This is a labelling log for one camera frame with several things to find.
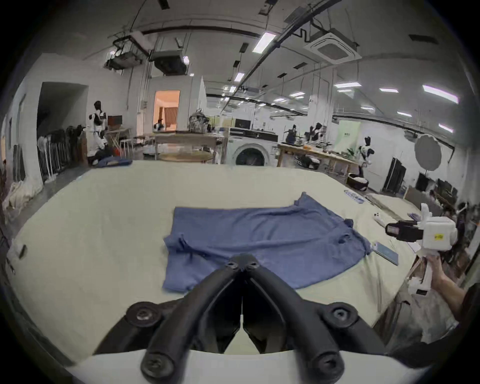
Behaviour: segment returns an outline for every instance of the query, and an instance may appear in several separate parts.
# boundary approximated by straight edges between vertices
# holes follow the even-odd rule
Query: washing machine door
[[[267,166],[269,162],[268,152],[265,147],[248,143],[239,147],[233,154],[235,165]]]

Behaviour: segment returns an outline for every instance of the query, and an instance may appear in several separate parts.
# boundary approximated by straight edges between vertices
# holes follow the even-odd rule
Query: washing machine
[[[225,163],[276,167],[277,142],[273,132],[230,128]]]

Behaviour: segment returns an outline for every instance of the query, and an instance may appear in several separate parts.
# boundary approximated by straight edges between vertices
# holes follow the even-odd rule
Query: blue cloth
[[[250,253],[292,288],[330,279],[371,251],[370,243],[343,220],[302,193],[282,208],[176,207],[164,238],[168,265],[163,288],[191,290],[240,253]]]
[[[122,167],[125,165],[130,165],[132,161],[130,159],[124,159],[119,156],[109,156],[99,160],[96,165],[97,168],[104,167]]]

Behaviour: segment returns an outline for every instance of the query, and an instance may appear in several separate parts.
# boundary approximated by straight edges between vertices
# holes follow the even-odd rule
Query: curtain
[[[163,107],[158,108],[158,118],[159,119],[163,119],[162,110],[163,110]]]
[[[165,107],[165,127],[177,123],[178,107]]]

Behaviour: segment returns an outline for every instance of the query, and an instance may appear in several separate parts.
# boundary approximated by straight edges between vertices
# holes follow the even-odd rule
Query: stool
[[[133,156],[133,141],[134,139],[122,139],[120,140],[120,150],[123,151],[120,153],[122,157]]]

